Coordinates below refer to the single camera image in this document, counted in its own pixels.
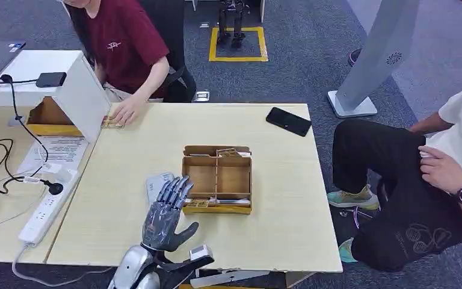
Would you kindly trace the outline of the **hand of person beside table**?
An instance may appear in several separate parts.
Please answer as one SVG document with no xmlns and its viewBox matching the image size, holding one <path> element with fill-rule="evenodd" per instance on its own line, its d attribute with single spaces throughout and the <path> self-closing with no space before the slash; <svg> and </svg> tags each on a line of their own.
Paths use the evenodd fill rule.
<svg viewBox="0 0 462 289">
<path fill-rule="evenodd" d="M 418 150 L 424 155 L 420 160 L 422 179 L 447 193 L 457 194 L 462 189 L 462 167 L 438 149 L 419 146 Z"/>
</svg>

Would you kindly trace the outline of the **hand of person across desk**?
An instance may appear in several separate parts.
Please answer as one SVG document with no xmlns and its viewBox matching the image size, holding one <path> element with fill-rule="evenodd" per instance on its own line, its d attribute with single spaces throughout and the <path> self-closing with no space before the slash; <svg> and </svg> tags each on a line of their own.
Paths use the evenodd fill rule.
<svg viewBox="0 0 462 289">
<path fill-rule="evenodd" d="M 138 95 L 132 95 L 119 103 L 118 107 L 110 115 L 110 119 L 117 126 L 125 126 L 139 115 L 146 102 L 145 98 Z"/>
</svg>

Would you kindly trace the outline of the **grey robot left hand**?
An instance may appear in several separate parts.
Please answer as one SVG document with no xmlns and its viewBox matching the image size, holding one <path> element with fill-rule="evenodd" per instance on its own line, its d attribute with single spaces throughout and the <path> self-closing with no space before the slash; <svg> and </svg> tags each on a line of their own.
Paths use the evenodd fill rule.
<svg viewBox="0 0 462 289">
<path fill-rule="evenodd" d="M 182 207 L 193 186 L 187 175 L 162 184 L 143 224 L 142 245 L 157 251 L 174 252 L 197 232 L 198 222 L 176 232 Z"/>
</svg>

